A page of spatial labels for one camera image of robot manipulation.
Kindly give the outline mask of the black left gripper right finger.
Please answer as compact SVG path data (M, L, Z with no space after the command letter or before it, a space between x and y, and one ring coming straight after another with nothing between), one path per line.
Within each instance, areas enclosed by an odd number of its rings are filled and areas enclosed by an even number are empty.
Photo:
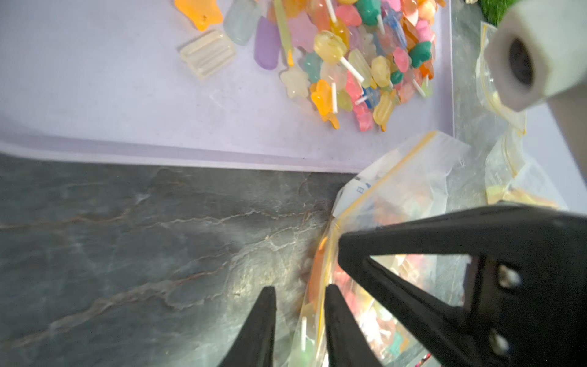
M341 291L329 284L325 291L329 366L381 366L356 323Z

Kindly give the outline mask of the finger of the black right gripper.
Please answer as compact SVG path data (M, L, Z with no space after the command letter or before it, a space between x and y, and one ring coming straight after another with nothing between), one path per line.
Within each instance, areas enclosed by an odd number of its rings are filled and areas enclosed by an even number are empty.
M468 255L462 306L376 262ZM586 364L586 218L500 203L339 240L339 265L444 366Z

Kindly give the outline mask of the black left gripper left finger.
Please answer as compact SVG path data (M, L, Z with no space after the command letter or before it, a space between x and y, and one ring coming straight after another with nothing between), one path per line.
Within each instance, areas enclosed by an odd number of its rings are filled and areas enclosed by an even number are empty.
M276 290L264 287L220 366L273 366Z

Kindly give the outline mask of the ziploc bag of candies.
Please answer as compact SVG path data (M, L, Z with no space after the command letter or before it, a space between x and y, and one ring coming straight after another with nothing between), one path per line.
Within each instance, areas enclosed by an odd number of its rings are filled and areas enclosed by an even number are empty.
M524 135L507 127L485 160L485 195L501 201L567 210L568 206L546 171L524 151Z
M422 345L338 264L342 234L435 217L446 212L446 178L469 146L443 132L408 139L351 179L337 194L313 259L288 366L326 366L323 302L336 284L383 365L419 365Z
M486 47L489 45L497 28L490 23L480 23L480 50L475 66L476 92L479 102L490 112L506 121L520 135L527 133L527 113L516 113L505 106L495 86L495 80L485 59Z

